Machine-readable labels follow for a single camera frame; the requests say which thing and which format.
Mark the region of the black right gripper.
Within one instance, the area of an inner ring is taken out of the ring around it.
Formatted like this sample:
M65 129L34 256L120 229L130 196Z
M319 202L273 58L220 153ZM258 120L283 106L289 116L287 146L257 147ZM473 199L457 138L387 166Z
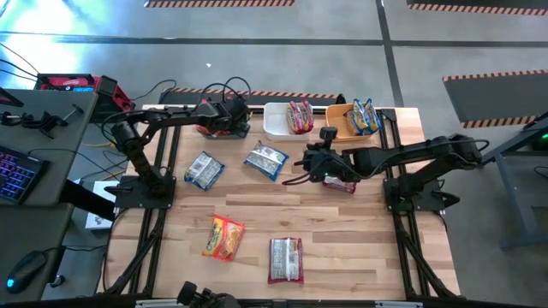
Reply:
M338 155L334 150L306 150L295 166L301 166L308 175L307 180L311 182L322 182L326 177L337 178L342 182L358 181L349 158Z

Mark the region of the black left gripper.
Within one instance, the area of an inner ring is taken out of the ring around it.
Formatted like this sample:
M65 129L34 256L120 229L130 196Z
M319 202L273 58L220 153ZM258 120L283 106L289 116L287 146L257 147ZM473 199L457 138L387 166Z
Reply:
M207 108L215 110L218 116L206 125L197 125L196 130L208 139L245 139L250 130L249 119L252 111L240 98L222 102L212 102L202 98L196 106L198 111Z

